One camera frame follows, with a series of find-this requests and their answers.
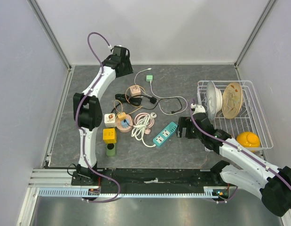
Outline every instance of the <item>white wire dish rack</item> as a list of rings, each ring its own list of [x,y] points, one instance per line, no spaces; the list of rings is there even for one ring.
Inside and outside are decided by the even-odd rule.
[[[197,83],[197,98],[199,104],[207,110],[207,84],[209,81]],[[242,132],[253,132],[260,139],[259,148],[248,148],[251,151],[266,150],[273,147],[273,141],[269,134],[266,121],[263,116],[253,83],[251,81],[213,81],[215,87],[223,94],[225,88],[231,82],[238,82],[243,91],[244,102],[238,115],[233,119],[226,119],[220,111],[211,122],[215,128],[222,129],[235,139]]]

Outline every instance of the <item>wall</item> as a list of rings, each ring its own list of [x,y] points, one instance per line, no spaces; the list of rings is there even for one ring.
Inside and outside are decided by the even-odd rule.
[[[267,0],[38,0],[72,64],[97,64],[97,31],[131,51],[133,64],[234,62]],[[105,42],[92,38],[101,59]]]
[[[274,148],[267,160],[291,167],[291,0],[279,0],[240,65],[253,81]]]
[[[66,74],[28,1],[0,1],[0,226],[16,225]]]

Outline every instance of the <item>yellow box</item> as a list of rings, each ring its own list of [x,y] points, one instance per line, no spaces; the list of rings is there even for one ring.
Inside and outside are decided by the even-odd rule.
[[[116,130],[115,128],[103,129],[103,141],[106,144],[115,144],[116,143]]]
[[[118,114],[118,118],[122,121],[124,119],[126,119],[126,114],[124,112]]]

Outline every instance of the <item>teal power strip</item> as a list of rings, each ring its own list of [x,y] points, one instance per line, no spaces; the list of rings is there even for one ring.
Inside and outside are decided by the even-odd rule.
[[[178,125],[175,124],[173,121],[164,128],[154,139],[153,142],[157,147],[160,147],[162,144],[167,141],[172,134],[175,133],[175,130],[177,129]]]

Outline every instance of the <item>wooden plate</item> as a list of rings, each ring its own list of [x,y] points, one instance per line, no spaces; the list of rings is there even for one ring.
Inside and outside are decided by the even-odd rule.
[[[226,119],[235,118],[243,105],[243,92],[237,82],[230,83],[222,95],[222,113]]]

